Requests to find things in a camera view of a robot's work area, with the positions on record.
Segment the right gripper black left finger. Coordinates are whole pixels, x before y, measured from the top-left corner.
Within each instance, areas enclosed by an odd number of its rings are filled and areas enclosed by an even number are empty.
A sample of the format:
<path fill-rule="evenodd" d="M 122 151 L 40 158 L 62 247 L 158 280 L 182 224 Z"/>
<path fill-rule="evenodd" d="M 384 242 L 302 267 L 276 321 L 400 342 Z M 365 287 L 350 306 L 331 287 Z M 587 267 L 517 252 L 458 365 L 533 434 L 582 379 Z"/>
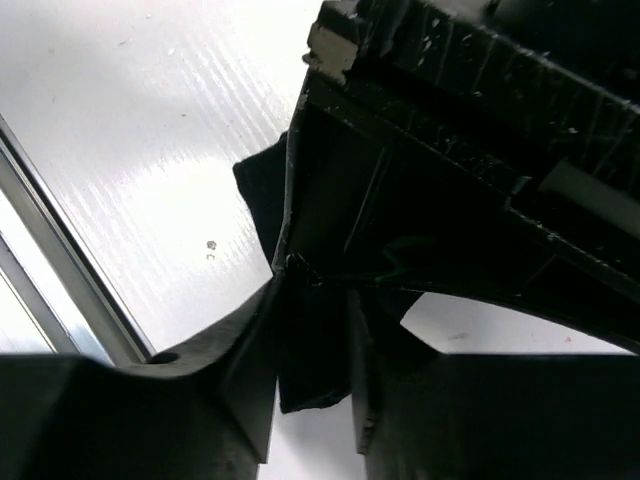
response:
<path fill-rule="evenodd" d="M 254 479 L 268 456 L 280 280 L 146 364 L 121 371 L 120 479 Z"/>

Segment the black sock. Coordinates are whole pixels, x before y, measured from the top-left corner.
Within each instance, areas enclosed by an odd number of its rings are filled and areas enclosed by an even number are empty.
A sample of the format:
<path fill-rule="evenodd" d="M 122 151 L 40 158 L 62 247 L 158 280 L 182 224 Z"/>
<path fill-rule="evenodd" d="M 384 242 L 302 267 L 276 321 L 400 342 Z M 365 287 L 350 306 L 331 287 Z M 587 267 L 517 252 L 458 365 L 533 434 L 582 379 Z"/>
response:
<path fill-rule="evenodd" d="M 261 248 L 274 258 L 284 214 L 285 136 L 273 146 L 233 167 L 238 189 L 251 212 Z M 421 294 L 378 287 L 366 292 L 365 306 L 377 314 L 375 326 L 388 340 L 383 353 L 394 367 L 409 373 L 438 356 L 417 337 L 386 322 L 400 322 Z M 285 317 L 276 329 L 280 409 L 288 414 L 324 409 L 352 392 L 349 302 L 333 287 L 293 286 L 285 300 Z"/>

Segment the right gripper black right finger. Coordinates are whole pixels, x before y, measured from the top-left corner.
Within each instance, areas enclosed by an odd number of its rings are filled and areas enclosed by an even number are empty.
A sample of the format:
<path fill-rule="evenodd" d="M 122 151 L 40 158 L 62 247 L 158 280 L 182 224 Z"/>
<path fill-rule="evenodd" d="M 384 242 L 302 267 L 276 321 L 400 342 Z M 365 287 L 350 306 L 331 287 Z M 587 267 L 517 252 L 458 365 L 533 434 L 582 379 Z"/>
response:
<path fill-rule="evenodd" d="M 369 479 L 448 479 L 450 395 L 438 354 L 371 295 L 348 295 L 357 451 Z"/>

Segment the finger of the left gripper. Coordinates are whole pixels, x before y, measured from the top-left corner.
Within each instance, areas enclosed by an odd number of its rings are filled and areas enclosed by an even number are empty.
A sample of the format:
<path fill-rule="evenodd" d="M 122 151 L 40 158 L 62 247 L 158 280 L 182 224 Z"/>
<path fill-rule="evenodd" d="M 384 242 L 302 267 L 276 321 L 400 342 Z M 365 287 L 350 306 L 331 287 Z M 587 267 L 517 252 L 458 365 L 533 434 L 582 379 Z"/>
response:
<path fill-rule="evenodd" d="M 310 285 L 437 292 L 634 350 L 639 241 L 618 195 L 495 141 L 391 79 L 310 72 L 289 130 L 274 265 Z"/>

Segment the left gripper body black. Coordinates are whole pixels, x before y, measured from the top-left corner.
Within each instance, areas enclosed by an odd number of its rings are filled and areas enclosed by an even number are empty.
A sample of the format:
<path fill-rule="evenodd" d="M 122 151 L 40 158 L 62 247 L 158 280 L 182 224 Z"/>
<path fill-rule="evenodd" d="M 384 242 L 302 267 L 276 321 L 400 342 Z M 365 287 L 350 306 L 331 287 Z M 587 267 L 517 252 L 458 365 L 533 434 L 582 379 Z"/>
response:
<path fill-rule="evenodd" d="M 546 188 L 614 225 L 639 221 L 635 1 L 327 1 L 311 69 L 395 73 L 558 160 Z"/>

